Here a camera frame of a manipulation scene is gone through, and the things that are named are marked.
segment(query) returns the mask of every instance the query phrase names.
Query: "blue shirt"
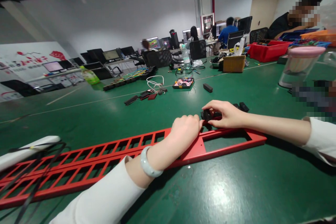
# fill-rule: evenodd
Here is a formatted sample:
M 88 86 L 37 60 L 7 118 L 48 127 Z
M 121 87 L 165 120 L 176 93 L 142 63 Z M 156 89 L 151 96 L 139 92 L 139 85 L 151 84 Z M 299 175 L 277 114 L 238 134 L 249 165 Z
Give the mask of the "blue shirt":
M 227 44 L 228 43 L 228 37 L 229 37 L 229 33 L 231 32 L 237 32 L 238 31 L 238 28 L 236 26 L 227 26 L 225 27 L 219 37 L 218 37 L 218 41 L 222 41 L 224 44 Z

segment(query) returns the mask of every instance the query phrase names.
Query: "white cable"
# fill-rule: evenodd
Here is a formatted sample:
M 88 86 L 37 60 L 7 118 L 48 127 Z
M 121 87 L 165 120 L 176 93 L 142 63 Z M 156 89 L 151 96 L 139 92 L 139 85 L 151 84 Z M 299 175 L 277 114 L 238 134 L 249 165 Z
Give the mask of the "white cable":
M 148 80 L 148 79 L 153 78 L 153 77 L 162 77 L 162 84 L 161 84 L 161 83 L 157 83 L 157 82 L 152 81 L 152 80 L 150 80 L 150 81 Z M 165 83 L 165 80 L 164 80 L 164 78 L 163 78 L 162 75 L 154 75 L 154 76 L 148 77 L 148 78 L 146 79 L 146 81 L 147 81 L 147 85 L 149 86 L 149 88 L 152 89 L 156 94 L 157 94 L 158 92 L 155 90 L 155 87 L 156 87 L 156 86 L 159 86 L 159 88 L 162 88 L 163 85 L 164 85 L 164 83 Z

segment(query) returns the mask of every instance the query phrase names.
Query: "green table surface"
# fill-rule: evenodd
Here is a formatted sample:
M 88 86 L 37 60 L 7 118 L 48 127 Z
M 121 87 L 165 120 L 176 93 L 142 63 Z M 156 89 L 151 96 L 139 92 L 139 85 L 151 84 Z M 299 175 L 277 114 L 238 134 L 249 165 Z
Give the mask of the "green table surface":
M 200 114 L 212 99 L 245 102 L 249 113 L 277 117 L 301 119 L 313 111 L 278 86 L 284 65 L 248 61 L 243 73 L 226 74 L 212 69 L 208 58 L 206 69 L 194 73 L 195 84 L 187 90 L 172 89 L 174 71 L 160 68 L 157 74 L 164 76 L 168 92 L 130 106 L 124 101 L 148 89 L 146 81 L 108 92 L 102 87 L 111 80 L 95 86 L 81 83 L 0 103 L 0 155 L 47 135 L 59 135 L 74 150 L 169 128 L 176 117 Z M 334 68 L 318 63 L 308 79 L 335 77 Z M 205 91 L 203 83 L 213 92 Z M 24 115 L 29 116 L 9 122 Z M 238 133 L 208 141 L 205 147 L 211 151 L 242 141 L 246 138 Z M 300 223 L 331 216 L 336 214 L 335 174 L 311 154 L 268 136 L 263 146 L 164 172 L 122 223 Z M 30 204 L 22 223 L 48 223 L 77 195 Z M 13 223 L 18 212 L 2 210 L 0 221 Z

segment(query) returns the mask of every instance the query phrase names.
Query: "black shirt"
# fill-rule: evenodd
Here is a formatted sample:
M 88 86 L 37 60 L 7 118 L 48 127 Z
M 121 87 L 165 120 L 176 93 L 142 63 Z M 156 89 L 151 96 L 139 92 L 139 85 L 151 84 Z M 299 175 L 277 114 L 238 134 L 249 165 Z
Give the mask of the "black shirt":
M 290 26 L 288 24 L 288 19 L 287 19 L 288 14 L 289 12 L 286 12 L 285 14 L 283 14 L 282 16 L 274 20 L 274 22 L 271 24 L 271 26 L 269 27 L 267 31 L 266 39 L 268 38 L 274 39 L 275 36 L 277 36 L 279 33 L 287 31 L 287 30 L 291 30 L 301 25 L 300 23 L 293 22 L 292 25 Z

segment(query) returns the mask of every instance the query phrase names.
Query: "green plastic bottle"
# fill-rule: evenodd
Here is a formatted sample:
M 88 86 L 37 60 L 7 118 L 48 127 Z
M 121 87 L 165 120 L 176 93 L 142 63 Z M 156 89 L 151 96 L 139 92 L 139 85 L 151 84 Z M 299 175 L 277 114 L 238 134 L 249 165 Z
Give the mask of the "green plastic bottle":
M 94 85 L 100 82 L 100 79 L 93 71 L 86 69 L 84 66 L 80 66 L 80 68 L 82 69 L 82 76 L 87 83 Z

